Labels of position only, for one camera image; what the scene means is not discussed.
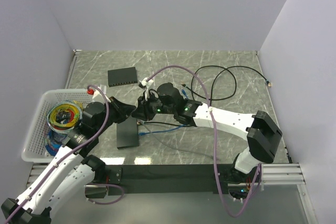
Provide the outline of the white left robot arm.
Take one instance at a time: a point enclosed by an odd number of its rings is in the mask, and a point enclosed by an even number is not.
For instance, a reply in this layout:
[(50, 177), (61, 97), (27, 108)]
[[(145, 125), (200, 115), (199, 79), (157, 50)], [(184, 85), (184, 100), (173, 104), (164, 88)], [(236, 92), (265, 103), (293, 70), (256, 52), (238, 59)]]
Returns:
[(40, 176), (18, 197), (3, 202), (5, 222), (51, 223), (62, 205), (81, 187), (103, 181), (106, 164), (89, 152), (110, 125), (124, 122), (134, 110), (135, 106), (113, 97), (105, 103), (89, 103), (80, 123), (68, 133), (67, 141)]

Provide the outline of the dark grey network switch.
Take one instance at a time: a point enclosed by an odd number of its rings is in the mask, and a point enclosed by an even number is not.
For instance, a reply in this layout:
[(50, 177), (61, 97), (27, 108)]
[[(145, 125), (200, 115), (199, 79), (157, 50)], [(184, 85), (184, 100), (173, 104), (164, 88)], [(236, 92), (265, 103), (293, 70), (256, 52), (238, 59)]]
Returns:
[(137, 119), (130, 117), (117, 125), (117, 149), (133, 148), (139, 145)]

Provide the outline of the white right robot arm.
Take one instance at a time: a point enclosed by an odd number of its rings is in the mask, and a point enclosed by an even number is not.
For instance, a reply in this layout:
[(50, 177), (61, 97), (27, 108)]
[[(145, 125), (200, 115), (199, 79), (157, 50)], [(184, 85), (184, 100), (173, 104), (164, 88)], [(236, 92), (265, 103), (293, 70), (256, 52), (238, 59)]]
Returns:
[(170, 82), (154, 92), (151, 92), (152, 84), (152, 80), (140, 82), (143, 94), (132, 113), (134, 118), (151, 121), (157, 114), (171, 114), (182, 125), (216, 128), (245, 140), (248, 146), (238, 154), (231, 168), (231, 176), (238, 182), (245, 180), (258, 164), (274, 162), (282, 131), (267, 112), (244, 114), (218, 109), (183, 98)]

